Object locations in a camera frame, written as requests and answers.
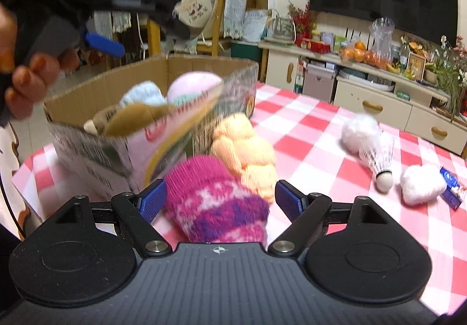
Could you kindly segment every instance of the red and white tablecloth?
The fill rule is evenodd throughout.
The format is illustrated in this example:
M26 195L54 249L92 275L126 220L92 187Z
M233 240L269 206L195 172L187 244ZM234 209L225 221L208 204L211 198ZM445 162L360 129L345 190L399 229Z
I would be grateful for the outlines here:
M467 296L466 203L456 212L440 198L430 205L407 208L401 203L397 184L389 194L379 194L371 172L339 143L342 124L353 115L307 96L259 85L252 122L258 135L274 145L280 179L304 193L320 192L334 201L352 202L355 196L368 195L410 232L433 261L423 302L440 314L453 312ZM467 185L466 164L458 156L386 125L381 128L395 136L392 167L396 183L407 166L432 163L446 167ZM15 174L13 183L43 219L76 194L95 197L76 175L58 163L52 145L30 157ZM273 205L268 222L269 242L289 224L279 207ZM153 226L172 246L185 240L163 215Z

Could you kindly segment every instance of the drawer handle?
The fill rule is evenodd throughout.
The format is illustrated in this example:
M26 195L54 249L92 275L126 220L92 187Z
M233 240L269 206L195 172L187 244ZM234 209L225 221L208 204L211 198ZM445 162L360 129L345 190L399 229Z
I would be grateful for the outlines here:
M292 71L293 71L293 63L289 63L289 67L287 68L287 82L292 82Z
M382 106L381 105L375 105L375 104L372 104L368 101L363 101L362 102L362 105L363 107L367 108L367 109L373 109L374 111L382 111Z
M433 126L433 127L431 128L431 132L432 132L433 134L435 134L435 135L438 135L438 136L442 137L442 138L446 138L446 137L447 137L447 132L445 132L444 130L438 129L436 126Z

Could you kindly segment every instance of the metal bolt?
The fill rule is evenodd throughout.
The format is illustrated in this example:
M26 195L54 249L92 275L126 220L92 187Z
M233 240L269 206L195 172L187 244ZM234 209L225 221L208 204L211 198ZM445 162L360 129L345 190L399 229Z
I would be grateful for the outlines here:
M276 241L273 243L272 247L280 253L289 253L290 251L293 251L295 245L290 241Z
M169 248L169 245L164 241L149 241L146 244L146 250L151 253L162 253Z

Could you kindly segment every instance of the finger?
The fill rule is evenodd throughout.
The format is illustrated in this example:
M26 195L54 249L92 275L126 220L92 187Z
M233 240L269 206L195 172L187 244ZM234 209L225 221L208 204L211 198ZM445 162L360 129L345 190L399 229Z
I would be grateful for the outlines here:
M13 72L13 87L29 101L37 103L47 95L44 81L29 68L20 66Z
M34 104L23 97L15 88L9 87L5 91L5 102L11 114L18 120L24 120L32 114Z
M78 50L70 49L58 57L62 71L74 70L79 67Z
M57 81L58 74L60 73L60 64L57 58L46 54L35 54L31 58L29 68L44 81L47 87L50 87Z
M15 69L16 33L14 16L0 5L0 72L2 73L11 73Z

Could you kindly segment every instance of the peach-colored glove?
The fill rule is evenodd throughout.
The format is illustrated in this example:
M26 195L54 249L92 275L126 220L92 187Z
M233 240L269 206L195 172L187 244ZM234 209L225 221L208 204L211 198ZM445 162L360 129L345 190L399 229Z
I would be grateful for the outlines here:
M276 154L268 141L256 135L249 119L243 113L226 118L214 129L213 138L211 153L245 187L272 204L278 180Z

